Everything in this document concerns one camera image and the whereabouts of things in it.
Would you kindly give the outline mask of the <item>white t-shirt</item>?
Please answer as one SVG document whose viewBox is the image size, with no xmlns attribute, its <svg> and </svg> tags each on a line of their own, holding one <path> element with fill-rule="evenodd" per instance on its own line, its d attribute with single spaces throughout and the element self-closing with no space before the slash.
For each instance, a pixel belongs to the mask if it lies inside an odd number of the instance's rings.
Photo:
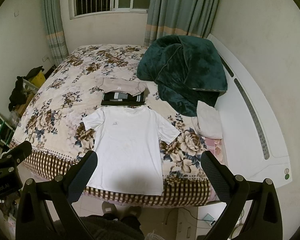
<svg viewBox="0 0 300 240">
<path fill-rule="evenodd" d="M 173 142 L 180 133 L 177 128 L 146 106 L 100 107 L 82 120 L 85 129 L 95 132 L 98 157 L 89 187 L 126 194 L 162 194 L 159 142 Z"/>
</svg>

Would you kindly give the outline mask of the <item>black clothes pile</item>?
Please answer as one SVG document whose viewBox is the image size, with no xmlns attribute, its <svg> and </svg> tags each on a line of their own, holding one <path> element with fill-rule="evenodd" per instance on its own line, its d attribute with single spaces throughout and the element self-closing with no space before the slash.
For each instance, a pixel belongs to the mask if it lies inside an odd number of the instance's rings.
<svg viewBox="0 0 300 240">
<path fill-rule="evenodd" d="M 8 110 L 11 112 L 16 106 L 23 105 L 27 101 L 27 93 L 23 92 L 23 78 L 17 77 L 15 87 L 9 97 L 10 103 L 8 104 Z"/>
</svg>

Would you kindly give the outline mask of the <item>yellow bin with clothes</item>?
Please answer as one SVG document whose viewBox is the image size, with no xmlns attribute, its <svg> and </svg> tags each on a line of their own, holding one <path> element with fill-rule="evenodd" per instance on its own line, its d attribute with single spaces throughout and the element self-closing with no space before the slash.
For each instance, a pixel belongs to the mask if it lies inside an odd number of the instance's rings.
<svg viewBox="0 0 300 240">
<path fill-rule="evenodd" d="M 40 88 L 46 81 L 43 71 L 44 71 L 43 66 L 33 68 L 24 77 L 24 79 L 29 81 L 31 84 L 33 84 L 37 88 Z"/>
</svg>

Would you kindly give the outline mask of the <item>green plastic crate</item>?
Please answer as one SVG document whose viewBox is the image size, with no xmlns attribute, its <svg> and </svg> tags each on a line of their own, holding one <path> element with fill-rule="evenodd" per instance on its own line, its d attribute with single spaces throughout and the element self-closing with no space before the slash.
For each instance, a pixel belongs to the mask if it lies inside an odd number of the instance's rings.
<svg viewBox="0 0 300 240">
<path fill-rule="evenodd" d="M 3 145 L 9 147 L 15 129 L 10 126 L 7 121 L 0 115 L 0 141 Z"/>
</svg>

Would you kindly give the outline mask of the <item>white bed headboard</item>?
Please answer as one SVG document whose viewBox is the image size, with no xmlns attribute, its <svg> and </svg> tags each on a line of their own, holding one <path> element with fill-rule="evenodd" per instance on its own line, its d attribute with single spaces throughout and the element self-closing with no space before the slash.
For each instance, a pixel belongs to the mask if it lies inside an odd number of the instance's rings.
<svg viewBox="0 0 300 240">
<path fill-rule="evenodd" d="M 269 102 L 237 57 L 213 35 L 208 39 L 219 53 L 228 83 L 215 105 L 228 168 L 250 181 L 270 178 L 277 188 L 291 183 L 287 146 Z"/>
</svg>

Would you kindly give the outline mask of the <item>cream folded pillow cloth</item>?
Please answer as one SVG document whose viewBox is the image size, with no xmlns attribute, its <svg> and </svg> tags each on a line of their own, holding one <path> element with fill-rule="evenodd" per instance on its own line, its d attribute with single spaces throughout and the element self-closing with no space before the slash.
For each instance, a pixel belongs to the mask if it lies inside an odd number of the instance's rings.
<svg viewBox="0 0 300 240">
<path fill-rule="evenodd" d="M 219 112 L 206 103 L 198 101 L 196 113 L 197 116 L 191 118 L 194 130 L 203 137 L 221 140 L 223 132 Z"/>
</svg>

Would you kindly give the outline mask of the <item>black striped folded garment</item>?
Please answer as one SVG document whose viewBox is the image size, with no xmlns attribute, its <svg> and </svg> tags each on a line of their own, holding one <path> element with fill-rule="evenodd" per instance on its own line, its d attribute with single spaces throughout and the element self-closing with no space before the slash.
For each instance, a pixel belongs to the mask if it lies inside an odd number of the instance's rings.
<svg viewBox="0 0 300 240">
<path fill-rule="evenodd" d="M 103 94 L 102 106 L 141 106 L 145 104 L 144 92 L 136 96 L 128 93 L 108 92 Z"/>
</svg>

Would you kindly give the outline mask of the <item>beige folded t-shirt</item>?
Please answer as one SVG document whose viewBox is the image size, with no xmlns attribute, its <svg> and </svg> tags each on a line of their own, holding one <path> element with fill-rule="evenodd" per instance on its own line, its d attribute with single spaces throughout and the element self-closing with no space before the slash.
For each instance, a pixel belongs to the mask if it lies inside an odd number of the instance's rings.
<svg viewBox="0 0 300 240">
<path fill-rule="evenodd" d="M 122 78 L 103 77 L 96 81 L 96 86 L 105 93 L 120 92 L 137 96 L 147 89 L 147 85 L 143 82 L 128 81 Z"/>
</svg>

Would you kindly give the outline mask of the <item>dark green plush blanket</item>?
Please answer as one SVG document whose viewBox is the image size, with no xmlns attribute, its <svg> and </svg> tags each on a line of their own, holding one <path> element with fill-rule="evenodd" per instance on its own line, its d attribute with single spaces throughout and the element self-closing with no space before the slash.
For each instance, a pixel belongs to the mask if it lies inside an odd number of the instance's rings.
<svg viewBox="0 0 300 240">
<path fill-rule="evenodd" d="M 215 106 L 228 83 L 219 53 L 205 38 L 168 35 L 144 53 L 137 77 L 158 86 L 159 98 L 179 114 L 194 117 L 198 102 Z"/>
</svg>

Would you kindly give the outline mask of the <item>green curtain left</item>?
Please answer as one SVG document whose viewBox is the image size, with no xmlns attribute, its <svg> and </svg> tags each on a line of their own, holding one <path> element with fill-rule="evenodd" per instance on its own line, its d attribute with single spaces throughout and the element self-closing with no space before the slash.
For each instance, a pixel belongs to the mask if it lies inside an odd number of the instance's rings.
<svg viewBox="0 0 300 240">
<path fill-rule="evenodd" d="M 47 43 L 52 58 L 58 66 L 69 55 L 61 18 L 60 0 L 42 0 L 42 6 Z"/>
</svg>

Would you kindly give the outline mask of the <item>green curtain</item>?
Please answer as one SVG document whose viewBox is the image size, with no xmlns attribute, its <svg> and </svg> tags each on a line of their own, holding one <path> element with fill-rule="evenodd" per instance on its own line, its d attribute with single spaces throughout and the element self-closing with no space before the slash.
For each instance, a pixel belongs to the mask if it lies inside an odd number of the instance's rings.
<svg viewBox="0 0 300 240">
<path fill-rule="evenodd" d="M 206 38 L 219 0 L 150 0 L 144 45 L 167 35 Z"/>
<path fill-rule="evenodd" d="M 42 0 L 42 6 L 47 43 L 52 58 L 58 66 L 69 55 L 61 18 L 60 0 Z"/>
</svg>

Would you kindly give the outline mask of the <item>green curtain right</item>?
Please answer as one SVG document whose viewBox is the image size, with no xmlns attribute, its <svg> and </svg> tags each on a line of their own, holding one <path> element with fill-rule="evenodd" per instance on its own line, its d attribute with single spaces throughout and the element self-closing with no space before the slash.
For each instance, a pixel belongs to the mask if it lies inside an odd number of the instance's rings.
<svg viewBox="0 0 300 240">
<path fill-rule="evenodd" d="M 150 0 L 144 45 L 167 35 L 206 38 L 219 0 Z"/>
</svg>

